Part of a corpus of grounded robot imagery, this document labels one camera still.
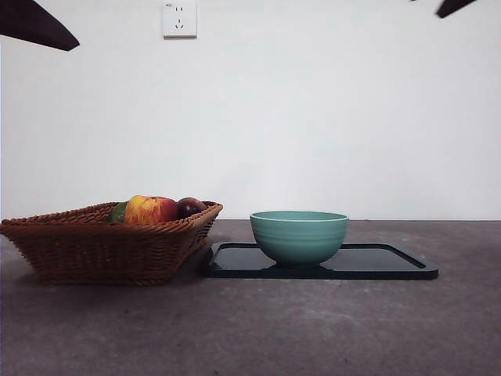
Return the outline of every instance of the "concrete surface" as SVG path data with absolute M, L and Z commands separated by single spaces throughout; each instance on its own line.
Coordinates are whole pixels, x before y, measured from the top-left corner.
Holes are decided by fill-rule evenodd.
M 252 240 L 219 220 L 210 243 Z M 354 221 L 346 241 L 427 256 L 437 280 L 41 286 L 2 240 L 2 376 L 499 375 L 501 222 Z

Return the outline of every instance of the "electrical outlet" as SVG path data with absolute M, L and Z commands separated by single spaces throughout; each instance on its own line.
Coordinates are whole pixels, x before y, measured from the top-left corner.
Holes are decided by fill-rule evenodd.
M 164 7 L 164 39 L 196 38 L 196 2 L 167 2 Z

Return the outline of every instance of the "woven basket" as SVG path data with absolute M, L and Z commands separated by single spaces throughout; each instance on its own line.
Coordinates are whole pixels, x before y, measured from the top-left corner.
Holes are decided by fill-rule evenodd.
M 22 219 L 5 219 L 11 240 L 43 284 L 167 283 L 199 250 L 222 205 L 186 219 L 147 225 L 105 222 L 117 202 Z

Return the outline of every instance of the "black tray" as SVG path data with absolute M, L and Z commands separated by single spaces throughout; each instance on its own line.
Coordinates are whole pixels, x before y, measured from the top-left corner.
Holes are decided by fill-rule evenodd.
M 424 257 L 388 244 L 343 244 L 331 259 L 310 269 L 278 267 L 255 243 L 217 243 L 206 277 L 320 280 L 433 280 L 437 267 Z

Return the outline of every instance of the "teal ceramic bowl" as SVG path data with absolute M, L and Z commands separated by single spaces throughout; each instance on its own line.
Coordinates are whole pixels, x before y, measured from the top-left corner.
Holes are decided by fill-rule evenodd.
M 262 211 L 250 215 L 259 248 L 285 267 L 313 267 L 343 244 L 348 217 L 321 211 Z

